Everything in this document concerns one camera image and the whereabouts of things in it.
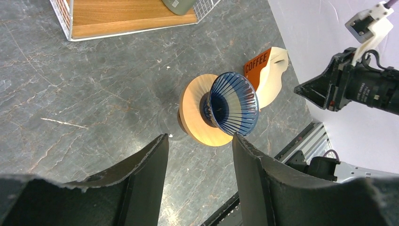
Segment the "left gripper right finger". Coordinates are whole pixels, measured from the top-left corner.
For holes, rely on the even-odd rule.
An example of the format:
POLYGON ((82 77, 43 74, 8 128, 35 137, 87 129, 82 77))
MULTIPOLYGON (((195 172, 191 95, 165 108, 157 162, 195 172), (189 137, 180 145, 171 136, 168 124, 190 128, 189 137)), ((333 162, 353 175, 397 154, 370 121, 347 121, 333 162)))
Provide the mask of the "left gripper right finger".
POLYGON ((396 226, 398 178, 335 183, 265 155, 243 136, 232 140, 245 226, 396 226))

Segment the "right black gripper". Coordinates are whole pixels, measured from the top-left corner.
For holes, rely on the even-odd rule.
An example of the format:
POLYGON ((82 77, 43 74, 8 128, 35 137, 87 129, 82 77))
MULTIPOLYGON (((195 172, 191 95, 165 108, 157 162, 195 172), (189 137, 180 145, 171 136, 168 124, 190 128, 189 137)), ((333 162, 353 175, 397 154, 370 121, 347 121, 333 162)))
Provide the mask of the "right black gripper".
POLYGON ((352 65, 356 48, 350 47, 335 54, 326 69, 317 77, 294 88, 294 93, 304 97, 323 110, 337 112, 349 103, 345 92, 354 73, 352 65))

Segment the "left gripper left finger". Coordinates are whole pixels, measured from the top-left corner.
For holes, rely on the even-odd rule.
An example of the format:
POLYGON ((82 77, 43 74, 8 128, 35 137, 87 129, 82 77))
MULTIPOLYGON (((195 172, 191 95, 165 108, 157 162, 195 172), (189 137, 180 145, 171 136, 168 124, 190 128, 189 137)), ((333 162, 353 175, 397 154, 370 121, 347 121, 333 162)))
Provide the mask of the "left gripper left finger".
POLYGON ((2 174, 3 226, 155 226, 168 163, 161 134, 130 157, 82 181, 2 174))

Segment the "blue ribbed coffee dripper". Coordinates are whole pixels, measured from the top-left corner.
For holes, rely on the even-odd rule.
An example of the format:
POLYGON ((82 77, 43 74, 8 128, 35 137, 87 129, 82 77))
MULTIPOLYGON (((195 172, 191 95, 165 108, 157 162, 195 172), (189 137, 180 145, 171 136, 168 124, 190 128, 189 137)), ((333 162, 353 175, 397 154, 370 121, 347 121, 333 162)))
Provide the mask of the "blue ribbed coffee dripper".
POLYGON ((201 117, 213 128, 232 136, 250 134, 259 118, 259 102, 249 80, 237 72, 222 73, 204 94, 201 117))

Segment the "round wooden dripper stand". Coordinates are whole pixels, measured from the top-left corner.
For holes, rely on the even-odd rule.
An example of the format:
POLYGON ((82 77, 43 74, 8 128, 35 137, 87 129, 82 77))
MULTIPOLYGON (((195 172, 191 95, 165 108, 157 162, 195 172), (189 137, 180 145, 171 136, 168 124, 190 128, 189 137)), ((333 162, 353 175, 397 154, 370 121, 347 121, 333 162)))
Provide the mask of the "round wooden dripper stand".
POLYGON ((232 141, 232 136, 212 127, 201 116, 201 100, 210 91, 217 76, 203 74, 188 83, 184 88, 179 104, 179 116, 184 131, 200 144, 223 146, 232 141))

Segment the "white wire wooden shelf rack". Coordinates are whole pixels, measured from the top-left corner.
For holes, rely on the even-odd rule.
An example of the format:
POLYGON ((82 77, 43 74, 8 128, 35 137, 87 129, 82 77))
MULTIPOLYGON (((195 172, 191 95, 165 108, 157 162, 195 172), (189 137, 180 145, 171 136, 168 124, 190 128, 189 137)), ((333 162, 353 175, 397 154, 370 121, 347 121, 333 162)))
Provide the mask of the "white wire wooden shelf rack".
POLYGON ((183 15, 162 0, 52 0, 68 41, 83 41, 198 24, 219 3, 196 0, 183 15))

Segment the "clear glass carafe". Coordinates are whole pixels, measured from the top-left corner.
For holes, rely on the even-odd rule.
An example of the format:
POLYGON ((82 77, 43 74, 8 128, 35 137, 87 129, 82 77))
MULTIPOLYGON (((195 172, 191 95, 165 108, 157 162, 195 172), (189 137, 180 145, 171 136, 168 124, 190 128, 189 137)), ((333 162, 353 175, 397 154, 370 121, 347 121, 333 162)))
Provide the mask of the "clear glass carafe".
POLYGON ((164 96, 161 102, 157 123, 161 133, 167 133, 172 141, 182 141, 187 134, 182 129, 179 121, 179 94, 172 91, 164 96))

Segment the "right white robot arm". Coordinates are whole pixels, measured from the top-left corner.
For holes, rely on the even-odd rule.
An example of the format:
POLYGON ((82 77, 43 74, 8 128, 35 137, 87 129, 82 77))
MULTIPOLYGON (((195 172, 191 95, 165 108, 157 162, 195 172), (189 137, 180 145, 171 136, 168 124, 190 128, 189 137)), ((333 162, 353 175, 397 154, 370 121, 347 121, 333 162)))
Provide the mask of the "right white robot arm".
MULTIPOLYGON (((338 112, 350 102, 357 102, 395 115, 399 114, 399 72, 383 67, 376 50, 367 50, 359 58, 350 47, 332 56, 326 69, 317 77, 295 87, 294 93, 323 110, 338 112)), ((312 158, 310 164, 288 160, 286 165, 336 183, 356 178, 398 178, 398 174, 366 169, 328 158, 312 158)))

